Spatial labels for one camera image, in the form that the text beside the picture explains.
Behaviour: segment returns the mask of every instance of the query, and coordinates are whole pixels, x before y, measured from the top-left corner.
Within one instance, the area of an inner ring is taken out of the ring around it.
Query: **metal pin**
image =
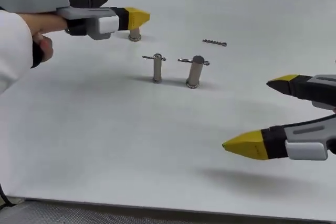
[[[199,78],[201,77],[203,65],[209,66],[210,62],[205,61],[200,55],[196,55],[192,60],[178,59],[179,62],[191,63],[189,77],[186,81],[186,85],[190,89],[196,89],[199,86]]]
[[[205,43],[221,45],[221,46],[223,46],[223,47],[226,47],[226,46],[227,46],[227,43],[226,43],[226,42],[220,42],[220,41],[209,40],[209,39],[203,39],[202,41],[205,42]]]
[[[140,41],[141,40],[140,29],[136,28],[136,29],[130,30],[130,34],[128,36],[128,39],[132,42]]]
[[[160,83],[162,81],[161,76],[162,61],[166,61],[167,59],[162,57],[161,54],[154,54],[154,56],[142,56],[142,58],[154,60],[153,82]]]

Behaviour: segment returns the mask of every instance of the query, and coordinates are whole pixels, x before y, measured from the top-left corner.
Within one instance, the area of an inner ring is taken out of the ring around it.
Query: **white tabletop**
[[[336,158],[255,161],[244,131],[330,114],[266,86],[333,74],[334,0],[110,0],[152,14],[133,43],[52,35],[55,56],[0,99],[0,181],[10,196],[336,221]],[[226,48],[202,43],[214,39]],[[163,83],[151,83],[159,52]],[[201,86],[185,86],[202,55]]]

